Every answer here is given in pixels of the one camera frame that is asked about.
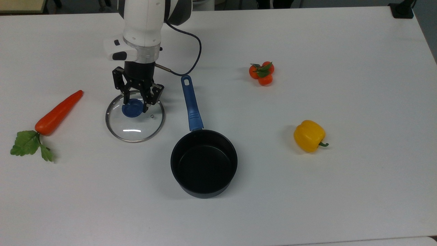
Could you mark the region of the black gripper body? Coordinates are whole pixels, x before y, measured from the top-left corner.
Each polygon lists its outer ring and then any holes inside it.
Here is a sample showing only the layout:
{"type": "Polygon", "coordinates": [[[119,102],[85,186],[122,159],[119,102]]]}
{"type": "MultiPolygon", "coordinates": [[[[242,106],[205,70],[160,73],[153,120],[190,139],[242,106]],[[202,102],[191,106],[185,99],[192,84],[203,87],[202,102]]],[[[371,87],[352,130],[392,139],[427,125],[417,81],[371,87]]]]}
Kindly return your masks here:
{"type": "Polygon", "coordinates": [[[155,62],[137,63],[133,61],[124,62],[124,75],[127,82],[131,81],[132,87],[137,90],[150,90],[154,83],[155,62]]]}

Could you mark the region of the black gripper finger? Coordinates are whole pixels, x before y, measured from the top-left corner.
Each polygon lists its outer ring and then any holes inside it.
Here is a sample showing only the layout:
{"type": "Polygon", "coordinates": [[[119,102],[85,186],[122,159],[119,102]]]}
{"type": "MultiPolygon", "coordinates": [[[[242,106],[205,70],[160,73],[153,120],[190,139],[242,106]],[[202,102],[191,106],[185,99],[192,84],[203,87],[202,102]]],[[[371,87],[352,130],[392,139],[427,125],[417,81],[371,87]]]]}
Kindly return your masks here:
{"type": "Polygon", "coordinates": [[[155,83],[151,83],[150,86],[145,86],[145,89],[142,92],[143,113],[146,113],[151,105],[153,106],[159,101],[164,88],[165,87],[162,84],[155,83]]]}
{"type": "Polygon", "coordinates": [[[130,89],[132,87],[132,78],[129,77],[124,68],[116,67],[112,70],[112,76],[115,89],[119,90],[123,96],[123,103],[128,104],[130,100],[130,89]]]}

